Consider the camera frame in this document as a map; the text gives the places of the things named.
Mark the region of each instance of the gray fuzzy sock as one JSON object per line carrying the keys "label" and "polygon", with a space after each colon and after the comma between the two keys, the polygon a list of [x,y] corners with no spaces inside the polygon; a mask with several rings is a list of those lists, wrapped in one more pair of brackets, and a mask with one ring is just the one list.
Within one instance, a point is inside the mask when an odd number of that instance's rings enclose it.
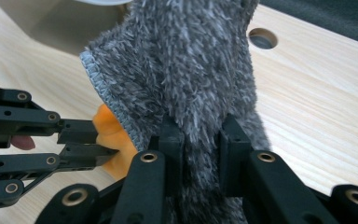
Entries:
{"label": "gray fuzzy sock", "polygon": [[80,57],[136,148],[169,113],[185,135],[184,186],[168,199],[169,223],[244,223],[241,200],[218,187],[213,137],[228,113],[255,149],[269,149],[255,112],[246,29],[257,0],[139,0],[124,23]]}

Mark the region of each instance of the wood grain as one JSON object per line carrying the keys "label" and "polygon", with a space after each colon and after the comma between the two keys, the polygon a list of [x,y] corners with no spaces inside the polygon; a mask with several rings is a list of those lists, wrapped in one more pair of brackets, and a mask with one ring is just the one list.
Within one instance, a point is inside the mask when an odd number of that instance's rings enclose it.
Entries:
{"label": "wood grain", "polygon": [[[249,31],[256,27],[279,39],[275,49],[250,46],[257,109],[272,149],[323,193],[336,184],[358,185],[358,42],[262,6]],[[63,118],[91,119],[101,103],[77,56],[34,41],[1,9],[0,87],[26,90]],[[33,151],[10,148],[0,154],[59,153],[55,140],[36,138]],[[33,223],[55,193],[78,182],[102,189],[113,180],[101,169],[56,174],[16,205],[0,209],[0,223]]]}

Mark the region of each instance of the orange object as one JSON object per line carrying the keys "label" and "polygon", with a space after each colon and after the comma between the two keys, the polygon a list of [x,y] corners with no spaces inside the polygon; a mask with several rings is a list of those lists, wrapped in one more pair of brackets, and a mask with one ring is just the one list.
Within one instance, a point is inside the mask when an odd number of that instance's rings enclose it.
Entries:
{"label": "orange object", "polygon": [[110,161],[103,165],[104,170],[115,180],[125,177],[133,156],[138,153],[135,145],[107,105],[99,107],[92,122],[98,132],[97,144],[119,150]]}

